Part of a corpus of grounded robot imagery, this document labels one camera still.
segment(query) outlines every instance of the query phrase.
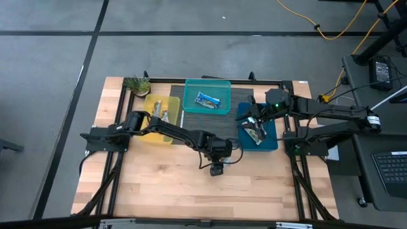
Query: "gray mat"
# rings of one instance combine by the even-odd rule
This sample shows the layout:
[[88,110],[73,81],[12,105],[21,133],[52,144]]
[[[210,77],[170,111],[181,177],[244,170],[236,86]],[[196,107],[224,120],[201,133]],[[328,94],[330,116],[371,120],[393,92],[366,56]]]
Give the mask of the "gray mat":
[[[187,130],[206,130],[223,139],[237,139],[237,122],[235,121],[237,116],[237,106],[241,102],[247,102],[248,95],[253,95],[253,89],[232,88],[230,111],[226,115],[184,112],[183,128]],[[183,111],[184,86],[171,86],[170,96],[178,97],[181,101],[181,108],[177,120],[177,126],[180,126]],[[174,139],[173,144],[184,143]]]

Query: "desk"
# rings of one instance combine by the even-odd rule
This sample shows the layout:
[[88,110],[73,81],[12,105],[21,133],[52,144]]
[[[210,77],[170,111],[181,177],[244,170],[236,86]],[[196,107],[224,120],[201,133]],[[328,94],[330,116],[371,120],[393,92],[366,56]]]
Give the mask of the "desk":
[[[106,127],[114,123],[122,82],[123,78],[106,78],[95,118],[96,126]],[[152,94],[168,96],[171,85],[183,84],[152,83]],[[294,81],[293,86],[297,95],[311,96],[307,82]],[[257,102],[265,102],[265,92],[277,88],[236,84],[232,87],[253,88]],[[125,119],[127,101],[125,99],[121,120]],[[141,110],[143,103],[143,99],[135,98],[133,110]],[[275,124],[277,135],[281,136],[284,120],[278,119]],[[234,151],[232,155],[238,157],[239,153]],[[106,152],[98,152],[84,163],[72,213],[82,210],[99,188],[105,161]],[[137,137],[131,138],[121,169],[114,216],[299,220],[293,175],[283,142],[279,142],[278,150],[273,152],[245,152],[242,161],[225,167],[222,176],[211,177],[209,168],[199,170],[198,164],[197,153],[187,146],[161,146],[142,142]],[[314,192],[330,213],[338,217],[326,164],[318,157],[309,156],[308,168]],[[107,191],[102,212],[107,211],[109,196]],[[305,192],[302,192],[302,197],[305,214],[309,217]]]
[[[407,60],[404,58],[392,57],[391,60],[400,72],[407,73]],[[357,65],[352,57],[342,59],[345,66],[350,86],[352,88],[369,83],[369,67]],[[407,79],[401,80],[403,85],[407,84]],[[394,89],[398,90],[399,84],[394,81]],[[354,91],[355,103],[358,106],[373,107],[389,94],[364,87]],[[374,110],[380,117],[383,134],[407,134],[407,105],[390,104],[386,102]],[[378,137],[358,136],[353,137],[357,157],[361,165],[361,186],[367,202],[372,202],[376,209],[382,211],[403,211],[407,212],[407,199],[391,197],[385,192],[380,176],[373,163],[371,155],[386,151],[406,151],[406,136],[384,135]]]

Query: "small potted plant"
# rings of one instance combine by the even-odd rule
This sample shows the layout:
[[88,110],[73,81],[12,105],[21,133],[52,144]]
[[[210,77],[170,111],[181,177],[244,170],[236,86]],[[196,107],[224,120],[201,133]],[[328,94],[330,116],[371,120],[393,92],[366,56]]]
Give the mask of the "small potted plant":
[[143,99],[151,93],[151,83],[145,75],[143,78],[138,78],[134,74],[132,78],[126,78],[125,85],[138,98]]

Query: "keyboard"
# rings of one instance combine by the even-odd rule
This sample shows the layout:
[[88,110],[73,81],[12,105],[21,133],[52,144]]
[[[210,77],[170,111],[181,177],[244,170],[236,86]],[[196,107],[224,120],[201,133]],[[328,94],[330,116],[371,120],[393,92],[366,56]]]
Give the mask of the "keyboard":
[[372,155],[386,192],[407,198],[407,151]]

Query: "yellow cable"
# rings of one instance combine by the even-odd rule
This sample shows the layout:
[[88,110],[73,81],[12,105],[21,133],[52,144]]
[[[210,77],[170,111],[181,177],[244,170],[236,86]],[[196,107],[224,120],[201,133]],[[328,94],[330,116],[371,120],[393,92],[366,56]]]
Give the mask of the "yellow cable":
[[[398,1],[399,0],[395,0],[389,7],[387,7],[387,9],[383,13],[387,13]],[[355,50],[352,52],[352,55],[355,54],[358,51],[358,49],[362,46],[362,44],[366,41],[366,39],[370,35],[371,31],[376,27],[376,25],[379,23],[379,21],[380,21],[380,18],[377,19],[376,22],[370,27],[368,33],[365,35],[365,37],[362,39],[362,41],[357,45]],[[335,95],[337,86],[339,85],[340,79],[344,72],[345,72],[345,70],[344,70],[344,68],[342,68],[342,71],[339,74],[338,79],[336,80],[335,89],[333,90],[332,94],[331,95],[322,95],[322,99],[324,100],[324,102],[328,102],[330,100],[330,98]]]
[[[324,39],[326,39],[326,40],[334,40],[334,39],[336,39],[336,38],[339,38],[339,37],[342,36],[342,34],[343,34],[344,32],[346,32],[346,31],[349,29],[349,27],[354,23],[355,19],[357,18],[357,16],[359,16],[359,14],[361,13],[361,11],[362,11],[362,9],[363,9],[363,6],[366,4],[367,1],[368,1],[368,0],[364,0],[364,2],[362,3],[362,6],[359,8],[359,10],[357,11],[356,15],[353,17],[353,19],[349,22],[348,26],[346,26],[346,28],[345,28],[341,33],[339,33],[337,36],[335,36],[335,37],[333,37],[333,38],[327,38],[327,37],[322,33],[322,31],[321,31],[319,28],[317,28],[318,32],[319,32],[319,33],[321,34],[321,36],[322,36]],[[295,15],[301,17],[301,18],[307,19],[307,20],[308,20],[309,22],[311,22],[313,25],[317,25],[317,24],[316,24],[313,20],[311,20],[310,18],[308,18],[308,17],[306,17],[306,16],[304,16],[304,15],[301,15],[301,14],[299,14],[299,13],[296,13],[296,12],[290,10],[289,8],[287,8],[286,6],[284,6],[284,5],[280,2],[280,0],[277,0],[277,2],[278,2],[284,9],[286,9],[287,11],[289,11],[290,13],[295,14]]]

